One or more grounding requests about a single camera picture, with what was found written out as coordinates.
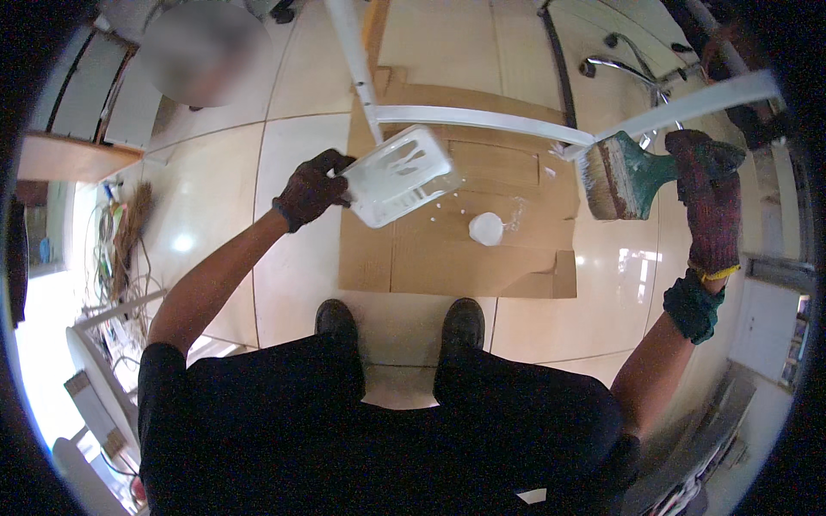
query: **black t-shirt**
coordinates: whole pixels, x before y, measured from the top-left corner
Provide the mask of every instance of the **black t-shirt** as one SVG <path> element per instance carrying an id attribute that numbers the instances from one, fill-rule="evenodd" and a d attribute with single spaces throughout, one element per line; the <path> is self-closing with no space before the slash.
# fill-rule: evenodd
<path id="1" fill-rule="evenodd" d="M 527 505 L 434 433 L 433 409 L 359 404 L 340 431 L 291 427 L 272 378 L 249 374 L 255 354 L 239 375 L 218 358 L 187 369 L 167 344 L 144 351 L 140 478 L 153 515 L 618 514 L 636 476 L 639 441 L 623 436 L 596 471 Z"/>

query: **white paint cup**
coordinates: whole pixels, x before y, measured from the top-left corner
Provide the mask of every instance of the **white paint cup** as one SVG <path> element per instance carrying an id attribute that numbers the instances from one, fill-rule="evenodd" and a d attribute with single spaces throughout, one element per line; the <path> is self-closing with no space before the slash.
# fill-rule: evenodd
<path id="1" fill-rule="evenodd" d="M 488 211 L 473 217 L 468 228 L 470 238 L 476 240 L 479 244 L 490 247 L 501 243 L 505 226 L 502 224 L 499 215 Z"/>

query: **hand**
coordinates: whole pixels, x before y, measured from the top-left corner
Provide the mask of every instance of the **hand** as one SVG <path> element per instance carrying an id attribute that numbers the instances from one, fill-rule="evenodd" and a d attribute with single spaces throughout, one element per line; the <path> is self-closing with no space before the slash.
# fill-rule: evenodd
<path id="1" fill-rule="evenodd" d="M 287 220 L 290 233 L 319 218 L 331 205 L 350 207 L 342 197 L 347 191 L 347 179 L 328 178 L 327 173 L 332 170 L 338 176 L 355 160 L 335 149 L 327 149 L 298 165 L 284 191 L 273 199 L 273 209 L 280 211 Z"/>
<path id="2" fill-rule="evenodd" d="M 677 195 L 688 210 L 691 250 L 688 265 L 701 281 L 722 279 L 740 268 L 740 177 L 745 153 L 698 130 L 666 136 L 676 159 Z"/>

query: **black glove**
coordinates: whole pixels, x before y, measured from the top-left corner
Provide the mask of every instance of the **black glove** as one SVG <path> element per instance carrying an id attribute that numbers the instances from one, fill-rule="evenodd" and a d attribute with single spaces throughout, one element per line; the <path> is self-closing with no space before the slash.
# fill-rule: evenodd
<path id="1" fill-rule="evenodd" d="M 329 178 L 327 173 L 332 170 L 338 176 L 355 160 L 335 149 L 327 149 L 298 165 L 284 191 L 273 199 L 273 209 L 287 220 L 290 233 L 319 218 L 331 205 L 350 207 L 342 197 L 347 191 L 347 179 Z"/>

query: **red knit glove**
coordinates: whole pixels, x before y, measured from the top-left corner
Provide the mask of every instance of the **red knit glove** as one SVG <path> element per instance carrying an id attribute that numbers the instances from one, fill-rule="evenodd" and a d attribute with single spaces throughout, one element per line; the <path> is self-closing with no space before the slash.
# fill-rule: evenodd
<path id="1" fill-rule="evenodd" d="M 700 280 L 727 277 L 740 268 L 740 176 L 745 153 L 698 130 L 666 136 L 676 159 L 677 194 L 688 210 L 691 251 L 688 265 Z"/>

